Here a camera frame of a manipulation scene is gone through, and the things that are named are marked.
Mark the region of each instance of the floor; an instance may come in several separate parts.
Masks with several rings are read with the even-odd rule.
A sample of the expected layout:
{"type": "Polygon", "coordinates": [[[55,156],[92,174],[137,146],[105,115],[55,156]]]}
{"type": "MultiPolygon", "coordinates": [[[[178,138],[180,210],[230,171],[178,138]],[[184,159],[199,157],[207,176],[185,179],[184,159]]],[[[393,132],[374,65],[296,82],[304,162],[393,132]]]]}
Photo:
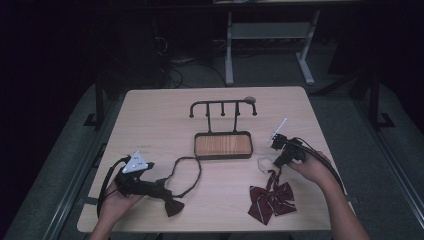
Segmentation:
{"type": "MultiPolygon", "coordinates": [[[[305,84],[297,65],[298,44],[237,54],[233,59],[235,83],[232,87],[302,86],[308,93],[317,91],[342,78],[327,74],[335,48],[336,44],[331,42],[312,45],[307,58],[316,81],[312,86],[305,84]]],[[[170,71],[170,81],[165,88],[226,87],[224,72],[222,55],[207,63],[194,61],[179,65],[170,71]]],[[[424,198],[424,137],[403,112],[396,95],[384,86],[380,89],[380,111],[388,113],[396,127],[375,131],[366,117],[367,97],[352,100],[348,95],[351,85],[348,83],[325,96],[310,96],[310,101],[354,210],[372,239],[424,239],[424,226],[417,218],[420,212],[411,207],[411,191],[404,190],[408,187],[405,187],[405,178],[397,174],[400,168],[407,176],[406,182],[413,187],[412,192],[424,198]]],[[[94,87],[87,90],[5,239],[88,238],[77,230],[76,224],[96,165],[101,160],[101,150],[107,144],[124,98],[125,94],[114,100],[105,98],[105,122],[95,130],[95,127],[84,126],[87,116],[95,112],[94,87]]],[[[296,240],[331,239],[328,231],[290,234],[296,240]]],[[[156,235],[113,233],[111,239],[155,239],[156,235]]],[[[243,236],[246,237],[244,233],[234,234],[233,239],[243,236]]],[[[283,236],[283,233],[256,233],[250,239],[282,239],[283,236]]],[[[174,234],[164,239],[189,238],[204,239],[204,236],[174,234]]]]}

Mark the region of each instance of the dark red bow tie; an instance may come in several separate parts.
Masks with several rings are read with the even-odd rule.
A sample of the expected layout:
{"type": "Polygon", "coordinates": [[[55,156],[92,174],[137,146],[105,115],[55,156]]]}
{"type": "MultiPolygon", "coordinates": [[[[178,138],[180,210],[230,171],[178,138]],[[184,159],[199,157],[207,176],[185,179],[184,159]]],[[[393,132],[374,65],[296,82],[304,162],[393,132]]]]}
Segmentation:
{"type": "Polygon", "coordinates": [[[266,189],[250,186],[252,206],[248,212],[249,215],[265,225],[268,224],[273,213],[275,216],[279,216],[296,211],[295,205],[288,202],[294,201],[293,191],[289,183],[278,185],[281,170],[278,175],[274,170],[268,172],[272,174],[269,177],[266,189]]]}
{"type": "Polygon", "coordinates": [[[167,178],[159,179],[156,181],[156,187],[154,188],[154,192],[149,194],[149,196],[154,198],[161,198],[165,201],[165,210],[168,214],[168,217],[172,217],[184,208],[184,203],[174,200],[174,196],[172,192],[165,188],[165,182],[167,178]]]}

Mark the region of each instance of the dark background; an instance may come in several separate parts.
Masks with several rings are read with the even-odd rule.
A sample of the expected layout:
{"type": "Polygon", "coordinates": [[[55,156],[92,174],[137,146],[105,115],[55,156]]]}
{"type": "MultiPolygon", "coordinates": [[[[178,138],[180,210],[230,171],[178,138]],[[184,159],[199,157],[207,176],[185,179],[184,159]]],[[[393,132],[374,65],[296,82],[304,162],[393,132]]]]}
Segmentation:
{"type": "MultiPolygon", "coordinates": [[[[110,98],[130,88],[160,88],[166,62],[155,53],[155,35],[166,37],[171,48],[207,56],[210,41],[225,34],[214,27],[226,21],[223,12],[168,12],[157,18],[153,13],[109,14],[96,8],[106,6],[103,1],[90,4],[1,0],[0,237],[73,108],[96,79],[106,82],[110,98]],[[153,27],[151,19],[157,20],[153,27]]],[[[365,65],[378,72],[421,131],[422,10],[418,1],[387,1],[365,9],[323,11],[314,37],[339,41],[330,71],[348,74],[365,65]]]]}

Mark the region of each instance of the human hand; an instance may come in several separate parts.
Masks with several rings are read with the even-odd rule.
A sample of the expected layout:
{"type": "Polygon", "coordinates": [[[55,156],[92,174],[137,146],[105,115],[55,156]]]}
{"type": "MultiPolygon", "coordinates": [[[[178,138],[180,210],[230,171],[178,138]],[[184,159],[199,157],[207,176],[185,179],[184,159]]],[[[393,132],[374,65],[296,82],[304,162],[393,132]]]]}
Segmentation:
{"type": "Polygon", "coordinates": [[[99,221],[90,236],[91,240],[108,239],[119,219],[144,197],[143,195],[125,197],[118,191],[114,181],[106,189],[105,196],[99,221]]]}
{"type": "MultiPolygon", "coordinates": [[[[322,152],[318,151],[318,154],[321,155],[325,160],[330,162],[330,160],[322,152]]],[[[287,164],[291,169],[302,174],[302,176],[309,181],[312,181],[319,186],[325,184],[329,180],[334,180],[334,177],[331,175],[331,172],[319,162],[313,155],[306,153],[306,159],[303,163],[298,164],[295,162],[289,162],[287,164]]]]}

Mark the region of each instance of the black wire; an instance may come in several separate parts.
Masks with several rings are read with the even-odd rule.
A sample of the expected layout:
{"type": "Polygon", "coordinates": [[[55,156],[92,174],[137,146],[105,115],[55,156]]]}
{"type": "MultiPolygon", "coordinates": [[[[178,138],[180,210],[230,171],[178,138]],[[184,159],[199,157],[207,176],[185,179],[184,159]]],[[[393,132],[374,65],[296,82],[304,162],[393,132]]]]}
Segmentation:
{"type": "MultiPolygon", "coordinates": [[[[177,85],[174,85],[174,88],[179,88],[181,85],[183,85],[183,81],[184,81],[184,76],[183,76],[183,74],[182,74],[180,71],[176,70],[175,68],[170,68],[169,70],[170,70],[170,71],[173,71],[173,72],[175,72],[175,73],[177,73],[177,74],[180,76],[180,81],[178,81],[178,84],[177,84],[177,85]]],[[[172,76],[170,76],[169,74],[168,74],[168,77],[169,77],[169,79],[171,80],[171,81],[170,81],[170,83],[171,83],[171,82],[172,82],[172,83],[177,82],[177,81],[176,81],[176,80],[174,80],[174,78],[172,78],[172,76]]]]}
{"type": "Polygon", "coordinates": [[[185,159],[194,159],[194,160],[196,160],[196,162],[197,162],[197,164],[198,164],[198,167],[199,167],[199,173],[198,173],[198,175],[197,175],[197,179],[196,179],[196,181],[194,182],[194,184],[190,187],[190,188],[188,188],[187,190],[185,190],[183,193],[181,193],[181,194],[178,194],[178,195],[172,195],[173,197],[176,197],[176,198],[183,198],[187,193],[189,193],[191,190],[193,190],[194,189],[194,187],[196,187],[196,185],[197,185],[197,183],[199,182],[199,179],[200,179],[200,175],[202,174],[202,165],[200,164],[200,160],[198,159],[198,158],[195,158],[195,157],[180,157],[180,158],[178,158],[176,161],[175,161],[175,163],[174,163],[174,167],[172,168],[172,172],[171,172],[171,174],[166,178],[166,179],[169,179],[171,176],[173,176],[174,175],[174,173],[175,173],[175,169],[177,168],[177,165],[178,165],[178,163],[181,161],[181,160],[185,160],[185,159]]]}
{"type": "Polygon", "coordinates": [[[296,137],[296,139],[299,139],[300,141],[304,142],[311,150],[313,150],[316,154],[319,154],[311,145],[309,145],[309,143],[307,143],[302,138],[296,137]]]}
{"type": "Polygon", "coordinates": [[[221,79],[221,81],[224,84],[224,86],[226,86],[224,77],[222,76],[222,74],[218,70],[216,70],[216,68],[214,68],[214,67],[212,67],[212,66],[210,66],[208,64],[204,64],[204,63],[193,63],[193,64],[190,64],[188,66],[195,66],[195,65],[205,66],[205,67],[208,67],[208,68],[212,69],[214,72],[216,72],[218,74],[218,76],[221,79]]]}
{"type": "Polygon", "coordinates": [[[116,192],[118,189],[113,190],[112,192],[108,193],[106,196],[103,197],[103,200],[105,200],[107,197],[112,195],[112,193],[116,192]]]}
{"type": "Polygon", "coordinates": [[[107,196],[110,195],[108,194],[107,196],[104,197],[107,185],[109,183],[109,180],[110,180],[110,177],[112,176],[113,171],[115,170],[116,166],[118,166],[118,164],[129,160],[129,158],[131,157],[121,158],[115,164],[113,164],[112,167],[109,168],[109,171],[106,174],[105,180],[103,181],[102,188],[99,194],[99,199],[97,201],[97,217],[100,215],[100,209],[102,209],[103,201],[106,199],[107,196]]]}

